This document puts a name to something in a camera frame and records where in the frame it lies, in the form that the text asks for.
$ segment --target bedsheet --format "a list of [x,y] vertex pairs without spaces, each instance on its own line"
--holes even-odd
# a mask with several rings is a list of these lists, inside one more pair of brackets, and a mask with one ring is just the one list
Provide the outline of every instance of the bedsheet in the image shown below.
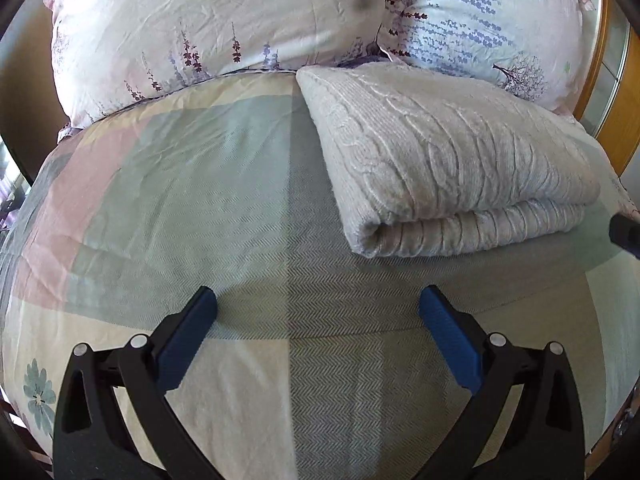
[[607,235],[624,190],[599,145],[576,142],[602,192],[571,232],[367,260],[342,235],[294,75],[229,76],[111,116],[51,153],[2,247],[2,384],[50,452],[73,346],[149,333],[204,284],[218,321],[168,401],[227,479],[411,478],[468,399],[417,315],[436,283],[515,344],[562,342],[590,447],[640,368],[639,266]]

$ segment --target blue flower print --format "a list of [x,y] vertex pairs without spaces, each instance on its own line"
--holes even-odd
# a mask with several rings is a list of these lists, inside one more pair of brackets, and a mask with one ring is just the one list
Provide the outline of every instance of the blue flower print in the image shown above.
[[51,436],[56,414],[50,404],[56,402],[56,394],[51,389],[51,381],[47,381],[47,371],[44,368],[38,371],[36,359],[27,365],[23,390],[24,394],[31,399],[28,407],[29,411],[33,413],[36,426]]

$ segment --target white knit blanket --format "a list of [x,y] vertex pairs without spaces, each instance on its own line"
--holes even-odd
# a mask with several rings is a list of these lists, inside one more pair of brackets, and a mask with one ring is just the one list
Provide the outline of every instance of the white knit blanket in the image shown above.
[[451,256],[569,231],[600,193],[567,134],[579,124],[489,83],[391,63],[309,66],[297,80],[363,256]]

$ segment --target pillow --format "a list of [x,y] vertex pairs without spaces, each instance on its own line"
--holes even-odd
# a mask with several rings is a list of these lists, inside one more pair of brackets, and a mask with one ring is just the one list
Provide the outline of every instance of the pillow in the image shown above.
[[45,0],[71,126],[234,72],[336,65],[367,53],[384,0]]
[[576,91],[588,0],[387,0],[380,48],[555,110]]

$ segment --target blue gripper pad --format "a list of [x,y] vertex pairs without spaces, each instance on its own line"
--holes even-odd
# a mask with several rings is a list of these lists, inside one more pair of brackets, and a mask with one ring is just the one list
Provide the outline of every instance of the blue gripper pad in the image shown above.
[[486,333],[482,327],[471,314],[455,310],[435,285],[422,290],[418,313],[456,382],[475,395],[484,380],[482,343]]
[[198,348],[218,316],[218,301],[213,291],[203,286],[184,309],[187,310],[186,315],[158,356],[156,387],[163,393],[180,386]]

